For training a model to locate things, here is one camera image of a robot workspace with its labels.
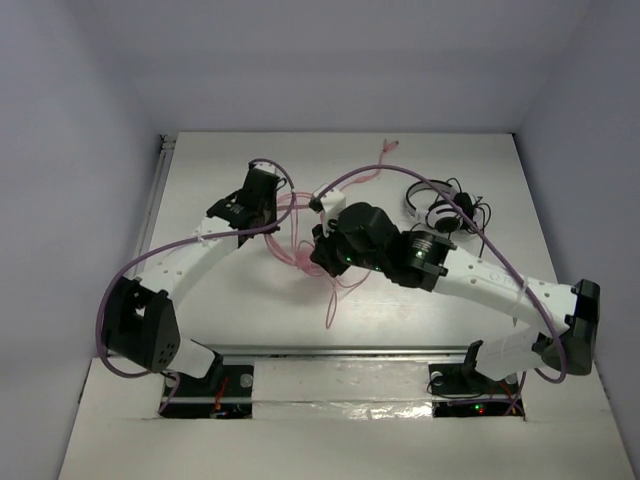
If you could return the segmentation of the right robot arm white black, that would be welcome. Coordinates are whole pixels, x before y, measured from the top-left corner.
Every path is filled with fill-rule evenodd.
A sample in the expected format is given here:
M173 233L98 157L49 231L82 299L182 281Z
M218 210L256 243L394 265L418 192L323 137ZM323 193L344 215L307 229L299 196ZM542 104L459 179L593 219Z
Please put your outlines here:
M405 288L461 298L527 324L501 340L476 340L462 363L431 370L438 393L483 393L512 374L549 367L590 374L600 317L600 287L516 278L449 239L401 231L380 208L359 202L312 230L311 261L331 277L350 267L382 273Z

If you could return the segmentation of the pink headphones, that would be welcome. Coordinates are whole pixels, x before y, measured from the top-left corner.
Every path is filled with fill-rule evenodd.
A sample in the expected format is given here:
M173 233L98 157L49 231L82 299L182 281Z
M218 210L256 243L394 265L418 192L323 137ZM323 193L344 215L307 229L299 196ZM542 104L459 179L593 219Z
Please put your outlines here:
M324 270L315 265L310 255L314 247L311 240L301 238L299 235L299 211L308 209L308 203L312 195L309 192L297 192L293 203L293 210L287 216L290 220L290 236L288 249L271 234L265 235L264 240L269 252L281 263L294 267L305 275L314 278L326 278Z

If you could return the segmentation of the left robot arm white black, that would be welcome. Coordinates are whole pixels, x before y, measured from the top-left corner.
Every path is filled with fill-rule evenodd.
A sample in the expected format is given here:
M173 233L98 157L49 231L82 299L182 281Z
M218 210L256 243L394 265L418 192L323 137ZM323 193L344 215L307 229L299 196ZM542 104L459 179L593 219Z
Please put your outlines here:
M178 242L132 279L120 276L102 307L103 349L149 373L185 375L200 394L215 392L222 356L181 333L178 306L221 260L254 236L276 230L276 196L285 183L273 164L252 162L242 187L206 211L191 242Z

